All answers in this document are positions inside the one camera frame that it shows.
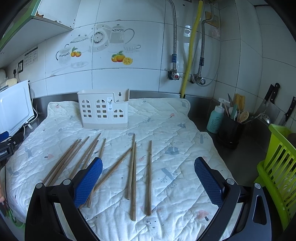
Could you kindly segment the person's left hand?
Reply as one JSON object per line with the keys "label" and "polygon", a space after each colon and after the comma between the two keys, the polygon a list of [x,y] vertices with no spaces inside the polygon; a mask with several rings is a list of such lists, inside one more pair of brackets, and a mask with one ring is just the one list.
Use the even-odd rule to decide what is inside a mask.
{"label": "person's left hand", "polygon": [[0,203],[3,203],[4,201],[5,201],[5,196],[4,196],[3,188],[0,185]]}

